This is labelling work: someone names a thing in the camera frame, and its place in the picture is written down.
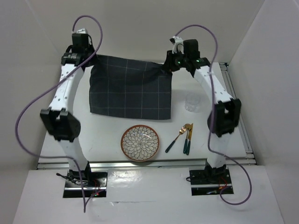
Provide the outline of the dark grey checked cloth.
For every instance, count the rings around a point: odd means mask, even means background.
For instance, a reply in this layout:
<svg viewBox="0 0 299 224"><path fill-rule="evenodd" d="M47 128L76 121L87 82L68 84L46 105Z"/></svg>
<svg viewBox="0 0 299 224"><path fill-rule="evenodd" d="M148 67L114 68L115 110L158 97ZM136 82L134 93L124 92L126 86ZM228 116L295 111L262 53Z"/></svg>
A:
<svg viewBox="0 0 299 224"><path fill-rule="evenodd" d="M171 119L172 73L154 62L99 55L89 80L90 112L128 119Z"/></svg>

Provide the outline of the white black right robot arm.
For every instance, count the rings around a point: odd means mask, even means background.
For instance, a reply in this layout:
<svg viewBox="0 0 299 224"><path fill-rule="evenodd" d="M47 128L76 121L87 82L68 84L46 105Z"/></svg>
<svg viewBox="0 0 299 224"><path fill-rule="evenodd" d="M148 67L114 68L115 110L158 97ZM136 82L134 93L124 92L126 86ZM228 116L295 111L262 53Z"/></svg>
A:
<svg viewBox="0 0 299 224"><path fill-rule="evenodd" d="M231 134L239 124L241 101L233 98L220 83L212 64L207 58L201 58L198 41L183 40L178 36L170 39L172 50L167 52L163 70L175 72L186 69L200 84L208 96L212 109L207 119L210 135L208 137L208 156L203 171L190 176L191 182L214 183L226 172L226 154Z"/></svg>

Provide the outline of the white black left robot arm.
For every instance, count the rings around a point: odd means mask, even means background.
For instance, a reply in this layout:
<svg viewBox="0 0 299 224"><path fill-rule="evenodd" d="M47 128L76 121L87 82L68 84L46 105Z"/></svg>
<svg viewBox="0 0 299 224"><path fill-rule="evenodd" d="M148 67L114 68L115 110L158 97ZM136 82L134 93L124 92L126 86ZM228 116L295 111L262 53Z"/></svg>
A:
<svg viewBox="0 0 299 224"><path fill-rule="evenodd" d="M73 33L72 45L67 48L61 59L61 84L49 107L40 111L40 117L49 135L54 137L67 156L67 179L76 181L81 186L87 186L92 182L92 174L78 139L81 124L73 115L73 104L85 68L96 61L92 39L87 31L81 29Z"/></svg>

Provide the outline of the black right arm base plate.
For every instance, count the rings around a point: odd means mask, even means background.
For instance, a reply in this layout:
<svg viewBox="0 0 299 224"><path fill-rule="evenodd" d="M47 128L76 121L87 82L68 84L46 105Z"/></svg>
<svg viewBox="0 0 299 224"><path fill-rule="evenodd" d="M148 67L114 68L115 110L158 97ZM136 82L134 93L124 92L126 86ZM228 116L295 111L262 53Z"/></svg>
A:
<svg viewBox="0 0 299 224"><path fill-rule="evenodd" d="M189 170L185 179L191 185L192 196L207 196L234 194L230 172L228 169L223 174L208 177L204 170Z"/></svg>

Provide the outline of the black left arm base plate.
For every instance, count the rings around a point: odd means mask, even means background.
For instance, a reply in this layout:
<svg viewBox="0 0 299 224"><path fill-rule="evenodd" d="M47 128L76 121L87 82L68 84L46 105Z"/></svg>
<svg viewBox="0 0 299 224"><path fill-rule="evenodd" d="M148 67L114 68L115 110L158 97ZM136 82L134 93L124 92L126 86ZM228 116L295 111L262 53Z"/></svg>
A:
<svg viewBox="0 0 299 224"><path fill-rule="evenodd" d="M63 198L82 198L81 185L79 179L71 178L69 173L62 175L56 173L65 179ZM83 179L83 187L86 198L91 195L95 198L106 197L107 196L107 180L108 172L93 172L91 180Z"/></svg>

